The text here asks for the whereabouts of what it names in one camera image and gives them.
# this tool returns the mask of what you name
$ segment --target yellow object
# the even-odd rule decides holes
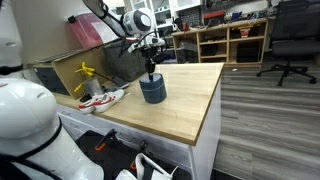
[[[83,87],[83,83],[79,84],[79,86],[77,86],[77,87],[74,89],[74,92],[78,92],[79,90],[81,90],[82,87]]]
[[[86,66],[86,63],[85,62],[82,62],[81,63],[81,69],[78,69],[75,71],[76,73],[77,72],[81,72],[82,75],[84,75],[85,78],[92,78],[93,76],[93,72],[94,72],[94,69],[93,68],[90,68],[90,67],[87,67]],[[82,88],[83,88],[83,83],[79,84],[79,86],[77,86],[75,89],[74,89],[74,92],[78,92],[80,91]]]
[[[91,78],[93,76],[93,72],[94,72],[94,69],[93,68],[90,68],[90,67],[87,67],[86,66],[86,63],[85,62],[82,62],[81,64],[81,69],[78,69],[75,71],[76,73],[77,72],[81,72],[85,77],[87,78]]]

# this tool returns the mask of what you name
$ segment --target gray floor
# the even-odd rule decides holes
[[[320,179],[320,66],[293,64],[307,64],[319,83],[289,75],[278,87],[280,72],[224,70],[215,169],[243,179]]]

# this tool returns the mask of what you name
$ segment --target red and white sneaker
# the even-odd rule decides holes
[[[124,96],[124,90],[119,89],[115,92],[108,92],[103,94],[103,96],[94,103],[96,111],[102,113],[113,106],[115,103],[119,102]]]
[[[93,96],[92,99],[78,105],[83,114],[89,114],[96,109],[95,103],[101,99],[103,95]]]

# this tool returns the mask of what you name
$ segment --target blue cylindrical container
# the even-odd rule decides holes
[[[164,85],[161,74],[153,74],[153,81],[149,80],[149,76],[143,76],[140,79],[140,87],[146,102],[157,104],[167,97],[166,87]]]

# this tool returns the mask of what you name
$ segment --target black chair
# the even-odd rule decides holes
[[[272,52],[275,58],[283,57],[286,65],[276,64],[262,73],[283,71],[278,86],[290,72],[310,78],[310,83],[317,83],[314,76],[307,74],[306,66],[291,66],[290,57],[320,54],[320,0],[292,0],[279,3],[278,13],[271,33]]]

